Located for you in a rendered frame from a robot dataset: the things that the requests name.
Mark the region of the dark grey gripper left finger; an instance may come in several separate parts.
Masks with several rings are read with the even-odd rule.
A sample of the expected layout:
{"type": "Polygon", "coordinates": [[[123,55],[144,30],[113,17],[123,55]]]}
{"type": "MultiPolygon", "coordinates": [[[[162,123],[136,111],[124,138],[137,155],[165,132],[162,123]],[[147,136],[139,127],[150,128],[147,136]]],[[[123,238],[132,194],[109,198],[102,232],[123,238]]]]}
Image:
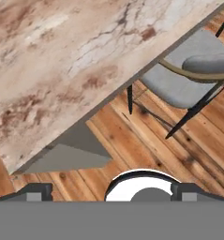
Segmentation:
{"type": "Polygon", "coordinates": [[[14,202],[51,202],[51,183],[30,183],[19,191],[0,197],[0,201],[14,202]]]}

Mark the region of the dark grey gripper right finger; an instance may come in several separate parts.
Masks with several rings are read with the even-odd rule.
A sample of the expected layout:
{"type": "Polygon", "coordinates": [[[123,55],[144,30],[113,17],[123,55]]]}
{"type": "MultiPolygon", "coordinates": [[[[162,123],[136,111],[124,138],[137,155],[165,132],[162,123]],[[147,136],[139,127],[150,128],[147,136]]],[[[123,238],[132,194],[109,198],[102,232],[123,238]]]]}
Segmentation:
{"type": "Polygon", "coordinates": [[[209,193],[196,184],[191,183],[180,183],[172,184],[171,186],[172,201],[177,202],[224,202],[224,197],[209,193]]]}

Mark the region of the grey cushioned chair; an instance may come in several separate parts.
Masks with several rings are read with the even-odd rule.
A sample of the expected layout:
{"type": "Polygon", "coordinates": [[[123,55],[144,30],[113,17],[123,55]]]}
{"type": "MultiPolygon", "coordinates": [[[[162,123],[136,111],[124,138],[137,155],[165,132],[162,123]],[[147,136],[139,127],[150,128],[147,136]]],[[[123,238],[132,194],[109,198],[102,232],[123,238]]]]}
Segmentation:
{"type": "Polygon", "coordinates": [[[224,90],[224,44],[200,28],[142,75],[142,83],[164,102],[187,113],[171,137],[224,90]]]}

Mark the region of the white and black round object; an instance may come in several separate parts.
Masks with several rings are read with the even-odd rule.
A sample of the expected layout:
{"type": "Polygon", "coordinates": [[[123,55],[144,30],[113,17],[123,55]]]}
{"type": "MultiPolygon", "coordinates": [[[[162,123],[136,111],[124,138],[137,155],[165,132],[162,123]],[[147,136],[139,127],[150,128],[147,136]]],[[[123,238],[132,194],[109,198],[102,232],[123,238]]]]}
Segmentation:
{"type": "Polygon", "coordinates": [[[113,178],[105,192],[104,201],[169,202],[173,184],[180,184],[180,181],[158,170],[129,170],[113,178]]]}

